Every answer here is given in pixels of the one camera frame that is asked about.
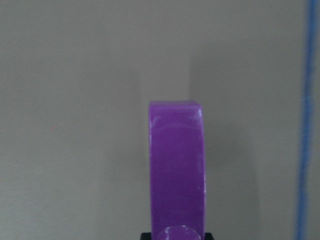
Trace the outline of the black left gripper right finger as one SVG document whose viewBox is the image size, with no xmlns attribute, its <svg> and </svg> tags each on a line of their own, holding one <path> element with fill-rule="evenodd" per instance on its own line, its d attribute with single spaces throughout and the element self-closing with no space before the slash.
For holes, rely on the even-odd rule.
<svg viewBox="0 0 320 240">
<path fill-rule="evenodd" d="M 213 237 L 212 233 L 206 232 L 204 234 L 204 240 L 214 240 L 214 237 Z"/>
</svg>

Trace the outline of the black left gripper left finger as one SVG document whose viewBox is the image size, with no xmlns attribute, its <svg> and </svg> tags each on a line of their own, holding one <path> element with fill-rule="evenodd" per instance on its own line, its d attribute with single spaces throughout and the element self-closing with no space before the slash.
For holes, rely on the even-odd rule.
<svg viewBox="0 0 320 240">
<path fill-rule="evenodd" d="M 140 234 L 140 240 L 152 240 L 152 233 L 151 232 L 142 232 Z"/>
</svg>

